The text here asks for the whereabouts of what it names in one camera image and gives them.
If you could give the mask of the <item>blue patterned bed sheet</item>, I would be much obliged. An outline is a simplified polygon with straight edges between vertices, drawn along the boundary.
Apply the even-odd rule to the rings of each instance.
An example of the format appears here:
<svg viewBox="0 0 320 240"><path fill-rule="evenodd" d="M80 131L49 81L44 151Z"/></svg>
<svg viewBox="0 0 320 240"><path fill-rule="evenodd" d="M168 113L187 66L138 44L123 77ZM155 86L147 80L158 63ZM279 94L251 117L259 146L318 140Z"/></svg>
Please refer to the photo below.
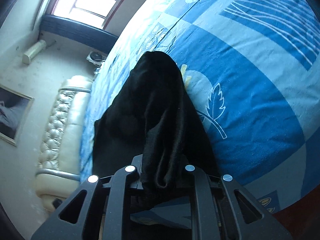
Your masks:
<svg viewBox="0 0 320 240"><path fill-rule="evenodd" d="M319 20L306 0L146 0L93 83L80 147L146 51L180 68L217 164L271 213L319 185Z"/></svg>

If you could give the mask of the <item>white wall air conditioner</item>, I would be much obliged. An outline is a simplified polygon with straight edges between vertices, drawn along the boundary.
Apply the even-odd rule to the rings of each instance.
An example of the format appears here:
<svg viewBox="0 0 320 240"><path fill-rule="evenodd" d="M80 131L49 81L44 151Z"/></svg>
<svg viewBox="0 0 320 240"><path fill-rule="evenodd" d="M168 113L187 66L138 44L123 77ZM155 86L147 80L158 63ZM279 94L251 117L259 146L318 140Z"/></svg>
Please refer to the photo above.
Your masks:
<svg viewBox="0 0 320 240"><path fill-rule="evenodd" d="M30 64L32 59L41 51L46 48L46 41L39 40L35 44L33 44L29 49L27 49L22 56L23 64Z"/></svg>

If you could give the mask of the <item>black pants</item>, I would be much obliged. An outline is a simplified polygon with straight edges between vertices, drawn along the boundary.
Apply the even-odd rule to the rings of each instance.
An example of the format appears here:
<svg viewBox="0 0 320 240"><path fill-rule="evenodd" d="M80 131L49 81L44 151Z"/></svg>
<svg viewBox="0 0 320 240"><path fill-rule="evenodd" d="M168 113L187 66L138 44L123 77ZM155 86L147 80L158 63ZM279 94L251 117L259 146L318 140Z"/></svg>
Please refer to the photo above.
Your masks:
<svg viewBox="0 0 320 240"><path fill-rule="evenodd" d="M93 174L106 177L142 156L148 190L176 187L188 164L219 174L212 146L173 59L147 51L94 124Z"/></svg>

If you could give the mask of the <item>cream tufted leather headboard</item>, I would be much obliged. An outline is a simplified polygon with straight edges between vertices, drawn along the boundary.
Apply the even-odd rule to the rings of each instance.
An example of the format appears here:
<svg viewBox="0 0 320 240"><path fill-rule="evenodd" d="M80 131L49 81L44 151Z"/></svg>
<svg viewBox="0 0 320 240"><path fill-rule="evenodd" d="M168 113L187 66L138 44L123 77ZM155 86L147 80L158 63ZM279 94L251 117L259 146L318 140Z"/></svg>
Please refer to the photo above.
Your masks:
<svg viewBox="0 0 320 240"><path fill-rule="evenodd" d="M42 136L35 173L35 193L53 212L80 184L80 146L93 81L76 75L57 91Z"/></svg>

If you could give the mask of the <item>framed wall picture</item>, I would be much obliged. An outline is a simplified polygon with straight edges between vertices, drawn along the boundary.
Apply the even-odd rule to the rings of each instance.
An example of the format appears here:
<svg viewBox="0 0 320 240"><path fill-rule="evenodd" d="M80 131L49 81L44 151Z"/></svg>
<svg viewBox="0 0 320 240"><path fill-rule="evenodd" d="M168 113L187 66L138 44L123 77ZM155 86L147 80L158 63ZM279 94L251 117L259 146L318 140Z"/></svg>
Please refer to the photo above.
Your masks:
<svg viewBox="0 0 320 240"><path fill-rule="evenodd" d="M34 98L1 85L1 139L17 146Z"/></svg>

